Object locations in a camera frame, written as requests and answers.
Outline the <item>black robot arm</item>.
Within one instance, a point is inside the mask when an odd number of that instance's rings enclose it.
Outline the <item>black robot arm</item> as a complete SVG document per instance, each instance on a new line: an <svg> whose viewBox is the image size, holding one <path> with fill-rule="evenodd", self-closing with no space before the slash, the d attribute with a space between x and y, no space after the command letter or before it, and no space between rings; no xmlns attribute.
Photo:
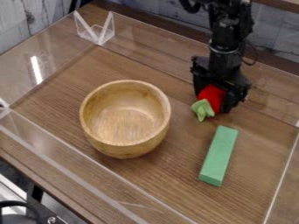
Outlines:
<svg viewBox="0 0 299 224"><path fill-rule="evenodd" d="M205 9L210 19L210 57L192 58L193 85L198 100L208 101L216 114L229 113L249 96L252 82L242 73L250 66L244 55L254 31L252 0L180 0L196 14Z"/></svg>

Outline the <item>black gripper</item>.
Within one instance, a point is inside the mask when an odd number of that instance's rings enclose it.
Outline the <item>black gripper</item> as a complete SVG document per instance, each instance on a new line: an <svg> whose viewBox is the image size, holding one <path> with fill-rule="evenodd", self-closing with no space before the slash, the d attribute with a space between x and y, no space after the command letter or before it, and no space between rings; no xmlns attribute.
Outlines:
<svg viewBox="0 0 299 224"><path fill-rule="evenodd" d="M200 95L201 91L210 84L225 89L228 92L222 103L222 112L229 113L238 103L246 100L252 83L240 68L232 71L218 68L216 71L212 71L209 64L210 60L206 57L192 57L194 92L196 95Z"/></svg>

